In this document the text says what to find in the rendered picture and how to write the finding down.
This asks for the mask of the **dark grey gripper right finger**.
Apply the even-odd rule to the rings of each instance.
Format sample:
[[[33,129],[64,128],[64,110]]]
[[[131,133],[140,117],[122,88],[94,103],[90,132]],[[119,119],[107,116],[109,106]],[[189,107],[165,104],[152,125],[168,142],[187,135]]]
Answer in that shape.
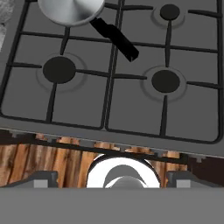
[[[197,178],[189,171],[168,171],[166,177],[166,186],[172,188],[219,187],[215,183]]]

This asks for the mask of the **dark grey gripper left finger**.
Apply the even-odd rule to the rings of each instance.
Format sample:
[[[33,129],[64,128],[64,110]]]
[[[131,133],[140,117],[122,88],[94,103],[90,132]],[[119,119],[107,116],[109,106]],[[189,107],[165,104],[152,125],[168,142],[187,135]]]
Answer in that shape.
[[[59,186],[56,171],[35,171],[28,178],[6,185],[6,187],[57,188]]]

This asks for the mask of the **white and black round object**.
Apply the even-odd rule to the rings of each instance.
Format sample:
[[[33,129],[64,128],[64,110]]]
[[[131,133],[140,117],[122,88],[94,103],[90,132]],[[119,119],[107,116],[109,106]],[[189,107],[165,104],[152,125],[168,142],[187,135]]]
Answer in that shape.
[[[160,188],[154,167],[145,160],[98,156],[87,173],[86,188]]]

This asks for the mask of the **grey gas hob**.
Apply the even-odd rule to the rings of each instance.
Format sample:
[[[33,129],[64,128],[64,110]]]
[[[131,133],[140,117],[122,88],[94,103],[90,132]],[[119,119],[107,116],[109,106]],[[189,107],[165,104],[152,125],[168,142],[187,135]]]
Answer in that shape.
[[[15,0],[0,129],[224,158],[224,0],[103,0],[63,27]]]

